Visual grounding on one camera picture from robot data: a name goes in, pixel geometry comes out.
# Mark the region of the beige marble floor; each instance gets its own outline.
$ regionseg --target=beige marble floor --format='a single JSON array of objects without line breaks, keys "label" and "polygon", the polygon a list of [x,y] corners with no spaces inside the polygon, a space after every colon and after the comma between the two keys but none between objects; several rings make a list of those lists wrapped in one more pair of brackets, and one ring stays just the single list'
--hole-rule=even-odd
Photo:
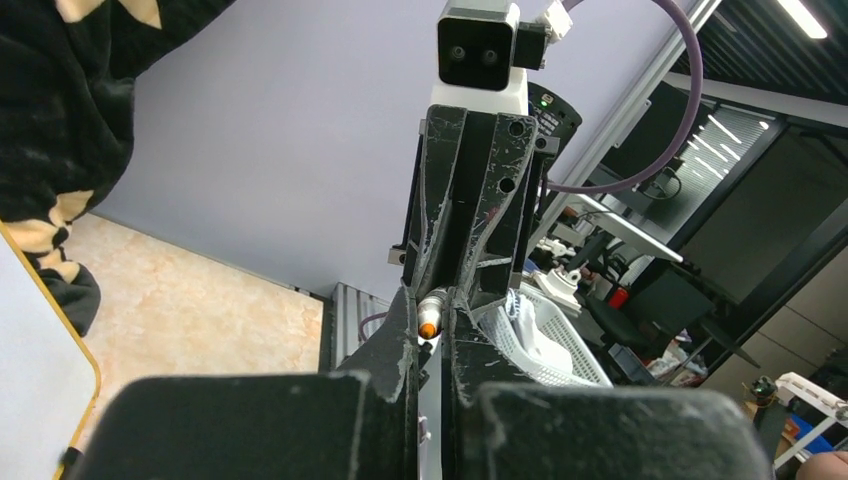
[{"label": "beige marble floor", "polygon": [[102,387],[80,448],[134,379],[318,368],[317,300],[91,215],[74,222],[66,253],[103,295],[84,338]]}]

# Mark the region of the ceiling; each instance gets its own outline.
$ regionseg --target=ceiling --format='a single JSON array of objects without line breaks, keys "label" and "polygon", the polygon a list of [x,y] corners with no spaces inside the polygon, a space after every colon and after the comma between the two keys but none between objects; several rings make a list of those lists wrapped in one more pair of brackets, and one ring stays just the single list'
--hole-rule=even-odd
[{"label": "ceiling", "polygon": [[[698,33],[704,77],[848,105],[848,0],[802,0],[827,31],[808,37],[777,0],[723,0]],[[684,53],[672,72],[689,75]]]}]

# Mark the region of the red bottle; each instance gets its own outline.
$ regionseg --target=red bottle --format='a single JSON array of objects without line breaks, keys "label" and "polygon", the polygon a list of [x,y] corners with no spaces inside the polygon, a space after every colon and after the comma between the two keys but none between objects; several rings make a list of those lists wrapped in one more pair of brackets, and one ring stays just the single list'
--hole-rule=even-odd
[{"label": "red bottle", "polygon": [[624,305],[624,302],[627,301],[627,297],[629,296],[630,294],[627,292],[627,290],[622,287],[618,287],[615,293],[612,294],[609,304],[612,308],[618,310],[619,308],[621,308],[622,305]]}]

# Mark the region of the white connector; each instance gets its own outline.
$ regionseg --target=white connector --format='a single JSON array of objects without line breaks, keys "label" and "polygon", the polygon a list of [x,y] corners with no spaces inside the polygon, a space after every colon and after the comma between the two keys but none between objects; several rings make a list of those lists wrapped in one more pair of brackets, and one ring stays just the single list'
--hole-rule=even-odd
[{"label": "white connector", "polygon": [[565,10],[565,6],[560,0],[551,0],[551,4],[539,15],[536,21],[550,28],[551,37],[548,39],[549,45],[562,40],[562,37],[574,25],[571,15]]}]

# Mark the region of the white basket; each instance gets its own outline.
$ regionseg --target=white basket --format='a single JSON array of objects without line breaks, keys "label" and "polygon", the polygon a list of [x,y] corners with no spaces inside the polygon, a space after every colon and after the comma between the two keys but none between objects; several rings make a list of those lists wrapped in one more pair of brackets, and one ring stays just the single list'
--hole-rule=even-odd
[{"label": "white basket", "polygon": [[540,292],[521,287],[521,294],[536,307],[536,326],[551,340],[571,353],[572,373],[542,365],[530,358],[518,343],[518,337],[503,307],[480,319],[479,326],[498,350],[533,380],[550,386],[612,387],[589,347],[559,307]]}]

